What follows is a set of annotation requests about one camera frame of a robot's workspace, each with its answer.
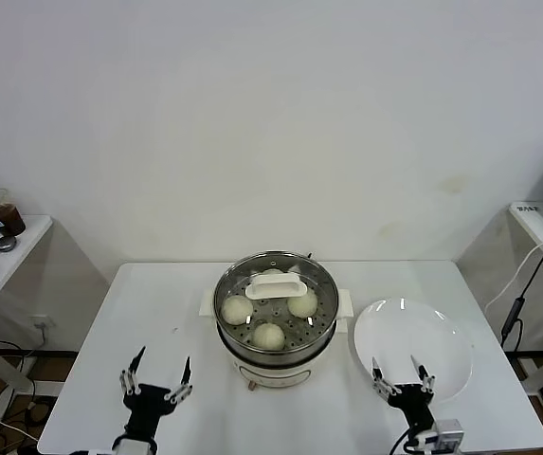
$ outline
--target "black cable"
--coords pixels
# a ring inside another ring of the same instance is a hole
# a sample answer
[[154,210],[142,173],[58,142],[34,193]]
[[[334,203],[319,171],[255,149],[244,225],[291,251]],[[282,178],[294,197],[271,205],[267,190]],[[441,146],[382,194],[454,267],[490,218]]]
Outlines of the black cable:
[[514,349],[514,353],[516,353],[517,350],[519,349],[519,344],[521,343],[521,337],[524,334],[524,321],[521,320],[520,318],[517,318],[516,322],[519,322],[519,331],[517,332],[517,343],[516,343],[516,348]]
[[[516,322],[520,322],[519,331],[520,333],[523,333],[523,325],[524,322],[519,318],[519,313],[521,312],[524,303],[526,302],[526,299],[524,296],[526,295],[526,292],[528,289],[530,289],[530,286],[532,285],[534,278],[536,278],[536,274],[538,273],[538,270],[540,270],[540,266],[543,264],[543,256],[540,258],[540,261],[536,264],[536,267],[534,268],[534,272],[531,275],[530,279],[528,279],[528,282],[524,286],[524,289],[521,291],[521,294],[517,299],[514,300],[514,304],[511,306],[511,310],[509,311],[509,315],[507,316],[507,319],[505,319],[505,322],[502,325],[502,328],[500,329],[500,347],[505,346],[505,341],[507,341],[507,337],[511,334],[511,331],[514,329],[514,326],[516,325]],[[519,348],[519,343],[521,342],[521,335],[519,336],[519,342],[516,345],[516,350]]]
[[524,290],[521,291],[521,295],[519,296],[521,299],[524,298],[524,294],[526,294],[526,291],[528,291],[528,288],[533,283],[534,277],[536,277],[536,274],[538,273],[538,269],[543,264],[543,257],[540,258],[540,261],[538,261],[538,264],[536,265],[536,268],[534,269],[533,275],[530,277],[528,282],[526,283],[526,286],[524,287]]
[[410,428],[408,428],[406,431],[404,431],[402,436],[400,436],[400,438],[397,441],[395,441],[395,444],[391,448],[391,451],[389,452],[389,455],[393,455],[395,453],[395,449],[400,445],[400,443],[404,440],[404,438],[406,438],[406,436],[407,436],[407,434],[409,432],[410,432]]

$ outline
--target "white lid handle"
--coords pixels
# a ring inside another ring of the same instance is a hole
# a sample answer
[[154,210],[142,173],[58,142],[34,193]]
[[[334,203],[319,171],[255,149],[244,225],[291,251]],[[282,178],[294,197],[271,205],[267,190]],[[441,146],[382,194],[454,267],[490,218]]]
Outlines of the white lid handle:
[[251,300],[300,297],[306,293],[307,285],[292,272],[256,275],[245,289],[245,296]]

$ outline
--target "cable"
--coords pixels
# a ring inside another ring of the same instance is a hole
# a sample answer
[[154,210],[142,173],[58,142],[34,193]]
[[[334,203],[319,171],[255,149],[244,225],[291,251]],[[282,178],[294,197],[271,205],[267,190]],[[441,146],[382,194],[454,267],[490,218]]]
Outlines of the cable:
[[521,269],[524,267],[524,264],[530,259],[530,257],[533,255],[533,253],[535,251],[537,251],[540,247],[543,246],[543,243],[542,244],[538,244],[537,246],[535,246],[533,249],[531,249],[528,254],[526,255],[526,257],[524,258],[524,260],[521,262],[521,264],[519,265],[519,267],[517,268],[516,270],[516,273],[514,274],[514,276],[512,277],[512,279],[509,280],[509,282],[507,284],[505,284],[505,287],[502,288],[502,291],[500,291],[498,293],[498,295],[496,297],[494,297],[492,300],[490,300],[488,303],[486,303],[486,305],[483,307],[483,314],[485,315],[487,312],[488,312],[488,308],[490,308],[490,306],[495,302],[497,301],[500,296],[502,296],[505,291],[507,289],[509,289],[509,286],[511,286],[514,281],[516,280],[517,278],[517,275],[519,275],[519,272],[521,271]]
[[40,345],[36,348],[33,348],[31,349],[26,355],[25,357],[29,357],[31,354],[33,354],[35,351],[39,351],[40,349],[42,349],[44,346],[46,346],[47,344],[47,339],[45,337],[45,325],[36,325],[36,327],[38,329],[40,329],[40,332],[42,333],[42,342],[40,343]]
[[[519,349],[519,344],[521,343],[521,338],[524,335],[524,321],[521,320],[520,318],[517,318],[516,322],[519,322],[519,331],[517,333],[516,347],[513,350],[514,353],[516,353],[517,350]],[[505,347],[505,341],[507,341],[507,337],[503,337],[502,340],[500,341],[500,347],[501,348]]]
[[395,441],[395,444],[391,448],[391,451],[389,452],[389,455],[393,455],[395,453],[395,449],[400,445],[400,443],[404,440],[404,438],[406,438],[406,436],[407,436],[407,434],[409,432],[410,432],[410,428],[408,428],[406,431],[404,431],[402,436],[400,436],[400,438],[397,441]]
[[534,278],[536,277],[536,274],[538,273],[538,270],[540,270],[540,266],[542,264],[543,256],[540,258],[540,261],[538,261],[538,264],[536,264],[536,268],[534,269],[532,276],[524,286],[524,290],[521,292],[519,297],[514,300],[514,303],[511,306],[511,310],[509,310],[509,314],[507,315],[507,318],[505,319],[505,322],[502,324],[502,327],[500,329],[500,346],[504,346],[505,340],[514,329],[514,325],[516,325],[516,322],[519,319],[519,313],[521,312],[522,308],[524,307],[524,303],[526,302],[526,299],[524,299],[524,295],[533,283]]
[[514,353],[517,352],[519,349],[519,343],[521,343],[521,337],[524,335],[524,321],[520,318],[516,319],[516,322],[519,322],[519,332],[517,333],[517,342],[516,342],[516,348],[514,349]]
[[540,266],[543,264],[543,257],[540,258],[540,261],[538,261],[538,264],[536,265],[536,268],[534,269],[533,275],[530,277],[528,282],[526,283],[526,286],[524,287],[524,290],[521,291],[521,295],[519,296],[521,299],[523,299],[524,294],[526,294],[526,291],[530,287],[530,285],[533,283],[534,277],[536,277],[536,274],[538,273],[538,270],[540,269]]
[[19,429],[19,428],[12,427],[12,426],[10,426],[10,425],[8,425],[8,424],[5,424],[5,423],[3,423],[1,420],[0,420],[0,425],[3,425],[3,426],[6,427],[6,428],[10,428],[10,429],[13,429],[13,430],[15,430],[15,431],[18,431],[19,433],[23,433],[25,436],[27,436],[28,438],[32,439],[32,440],[35,441],[36,443],[39,442],[39,440],[38,440],[37,438],[34,438],[34,437],[31,436],[30,434],[28,434],[28,433],[22,431],[22,430]]

